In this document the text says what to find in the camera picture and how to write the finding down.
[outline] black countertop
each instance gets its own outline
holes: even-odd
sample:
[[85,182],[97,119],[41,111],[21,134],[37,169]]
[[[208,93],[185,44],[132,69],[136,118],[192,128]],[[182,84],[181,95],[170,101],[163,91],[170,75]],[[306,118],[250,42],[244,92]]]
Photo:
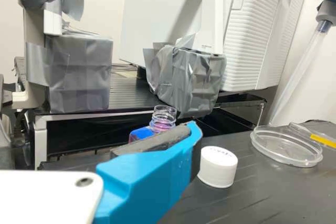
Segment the black countertop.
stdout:
[[[306,126],[336,132],[330,123]],[[233,185],[216,189],[194,179],[159,223],[336,223],[336,151],[323,148],[317,166],[297,168],[259,153],[249,135],[204,138],[203,146],[224,147],[238,157]]]

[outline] blue plastic handle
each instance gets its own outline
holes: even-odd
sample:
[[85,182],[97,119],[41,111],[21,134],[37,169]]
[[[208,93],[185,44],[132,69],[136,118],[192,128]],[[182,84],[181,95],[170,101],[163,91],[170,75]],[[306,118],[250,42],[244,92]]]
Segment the blue plastic handle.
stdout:
[[97,166],[104,181],[95,224],[156,223],[179,200],[192,173],[193,147],[202,138],[195,122],[191,135],[164,151],[121,155]]

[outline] vial neck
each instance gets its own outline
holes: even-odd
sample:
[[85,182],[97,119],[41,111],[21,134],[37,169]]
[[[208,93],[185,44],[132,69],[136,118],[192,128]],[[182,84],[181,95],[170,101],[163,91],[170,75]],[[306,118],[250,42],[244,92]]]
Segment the vial neck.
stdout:
[[176,119],[167,113],[154,113],[149,126],[155,133],[167,131],[175,127]]

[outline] laboratory instrument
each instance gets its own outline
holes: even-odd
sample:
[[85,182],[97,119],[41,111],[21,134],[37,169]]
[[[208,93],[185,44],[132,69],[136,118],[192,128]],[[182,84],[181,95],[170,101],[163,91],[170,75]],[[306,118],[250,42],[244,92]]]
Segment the laboratory instrument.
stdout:
[[238,92],[276,86],[302,3],[303,0],[125,0],[121,59],[145,67],[144,50],[155,49],[157,44],[174,45],[185,38],[186,48],[223,53],[226,65],[222,90]]

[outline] clear plastic lid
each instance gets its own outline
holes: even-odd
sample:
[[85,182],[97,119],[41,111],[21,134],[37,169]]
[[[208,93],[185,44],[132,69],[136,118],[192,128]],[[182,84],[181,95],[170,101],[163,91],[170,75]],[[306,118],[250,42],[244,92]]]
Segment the clear plastic lid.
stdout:
[[312,167],[323,159],[322,147],[311,140],[311,132],[298,124],[259,126],[251,133],[252,145],[266,156],[288,165]]

